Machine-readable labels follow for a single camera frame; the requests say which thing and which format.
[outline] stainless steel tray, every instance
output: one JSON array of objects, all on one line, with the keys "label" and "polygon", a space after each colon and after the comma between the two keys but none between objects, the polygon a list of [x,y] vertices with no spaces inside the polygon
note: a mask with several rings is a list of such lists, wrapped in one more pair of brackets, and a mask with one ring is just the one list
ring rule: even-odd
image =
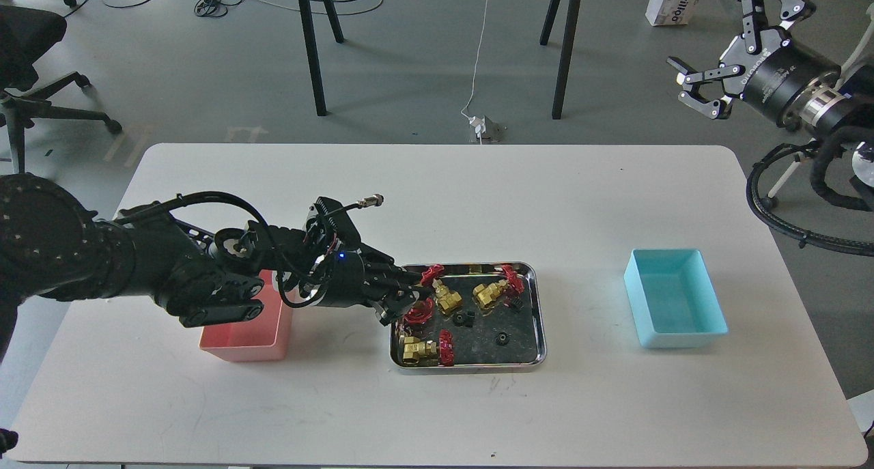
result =
[{"label": "stainless steel tray", "polygon": [[[521,307],[513,309],[498,303],[490,313],[483,315],[473,298],[475,286],[496,282],[503,277],[501,266],[509,264],[524,282],[525,290],[520,295]],[[423,272],[433,264],[405,266],[413,272]],[[434,307],[434,316],[422,326],[410,328],[399,320],[391,327],[391,360],[408,371],[428,373],[450,373],[477,369],[525,369],[537,366],[546,357],[546,339],[543,321],[540,319],[540,303],[537,299],[537,279],[534,270],[525,263],[468,263],[443,264],[446,272],[440,280],[454,292],[462,296],[459,311],[472,311],[474,323],[471,327],[456,326],[452,316],[443,316]],[[439,341],[440,331],[446,329],[453,336],[455,364],[447,367],[438,363],[438,358],[420,360],[416,365],[406,365],[402,361],[403,340],[413,335],[424,341]],[[498,344],[497,336],[505,333],[507,343]]]}]

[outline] gray floor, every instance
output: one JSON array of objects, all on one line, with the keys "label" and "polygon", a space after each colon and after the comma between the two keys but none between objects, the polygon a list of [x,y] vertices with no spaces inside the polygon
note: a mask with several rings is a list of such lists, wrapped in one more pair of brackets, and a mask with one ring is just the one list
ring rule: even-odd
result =
[{"label": "gray floor", "polygon": [[[69,70],[87,74],[94,84],[87,95],[69,87],[54,100],[106,109],[125,131],[113,137],[100,123],[40,121],[27,133],[29,171],[55,180],[108,218],[144,149],[155,143],[468,142],[459,110],[470,93],[483,0],[385,0],[378,11],[341,19],[348,38],[343,45],[331,40],[327,19],[318,17],[328,117],[315,115],[297,14],[249,2],[225,18],[197,18],[196,1],[154,0],[114,10],[91,0],[69,18],[65,40],[37,70],[44,80]],[[843,62],[869,21],[864,12],[872,0],[813,1],[817,13],[796,25],[793,35]],[[67,10],[60,0],[2,2]],[[505,143],[724,145],[748,171],[777,143],[804,141],[743,105],[730,120],[712,122],[675,99],[675,73],[665,57],[714,65],[739,31],[739,8],[727,0],[703,0],[691,25],[661,28],[643,17],[647,0],[583,0],[565,118],[551,120],[561,29],[549,46],[537,45],[548,2],[490,0],[470,112],[506,126]],[[343,12],[371,3],[338,6]],[[0,143],[3,157],[10,157],[9,149]],[[289,160],[288,170],[309,163],[327,162]],[[198,170],[197,159],[191,170]],[[367,170],[367,161],[343,170]],[[787,219],[870,240],[864,230],[871,228],[871,215],[828,207],[802,171],[781,193]],[[847,173],[846,167],[834,171]],[[0,174],[11,172],[12,164],[0,162]],[[233,160],[227,172],[238,177]],[[427,178],[437,179],[439,174]],[[844,393],[874,388],[874,260],[775,239]],[[39,298],[21,308],[0,366],[0,426],[12,423],[65,311],[65,305]],[[2,469],[13,466],[0,463]]]}]

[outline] pink bin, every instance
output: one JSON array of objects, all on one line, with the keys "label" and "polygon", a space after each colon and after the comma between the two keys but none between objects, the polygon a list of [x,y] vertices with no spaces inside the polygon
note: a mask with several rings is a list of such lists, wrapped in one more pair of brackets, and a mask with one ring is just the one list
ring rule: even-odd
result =
[{"label": "pink bin", "polygon": [[260,274],[264,289],[255,297],[264,310],[249,322],[204,326],[200,349],[225,361],[282,360],[288,351],[291,333],[291,307],[282,304],[272,286],[271,271]]}]

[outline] table leg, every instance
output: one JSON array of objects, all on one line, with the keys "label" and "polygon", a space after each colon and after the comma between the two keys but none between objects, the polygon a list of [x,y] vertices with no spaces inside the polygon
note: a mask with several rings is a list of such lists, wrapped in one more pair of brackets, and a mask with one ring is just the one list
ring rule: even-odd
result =
[{"label": "table leg", "polygon": [[549,42],[552,24],[555,24],[555,16],[559,12],[559,3],[561,3],[561,0],[550,0],[549,2],[549,10],[546,11],[546,20],[544,21],[544,30],[540,33],[541,46],[546,46],[546,43]]},{"label": "table leg", "polygon": [[565,37],[561,42],[561,59],[559,59],[559,77],[556,80],[555,97],[552,99],[553,119],[561,119],[561,109],[565,105],[567,73],[571,70],[571,54],[574,52],[574,36],[577,34],[577,18],[580,15],[581,1],[570,0],[567,4]]},{"label": "table leg", "polygon": [[315,28],[313,27],[313,11],[309,0],[297,0],[300,6],[300,21],[303,24],[303,42],[307,47],[307,62],[309,63],[309,78],[313,81],[313,96],[315,98],[315,114],[327,115],[325,93],[322,89],[322,69],[319,68],[319,52],[315,47]]},{"label": "table leg", "polygon": [[334,0],[322,0],[325,5],[325,12],[328,14],[330,28],[334,31],[334,40],[338,43],[343,43],[343,30],[340,28],[340,19],[337,18],[337,9],[334,8]]}]

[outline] light blue bin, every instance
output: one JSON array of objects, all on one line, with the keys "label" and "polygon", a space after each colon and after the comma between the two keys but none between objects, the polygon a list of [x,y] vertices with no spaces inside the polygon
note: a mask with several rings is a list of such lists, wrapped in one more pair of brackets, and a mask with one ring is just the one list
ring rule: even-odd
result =
[{"label": "light blue bin", "polygon": [[634,249],[625,288],[643,347],[702,347],[728,333],[696,248]]}]

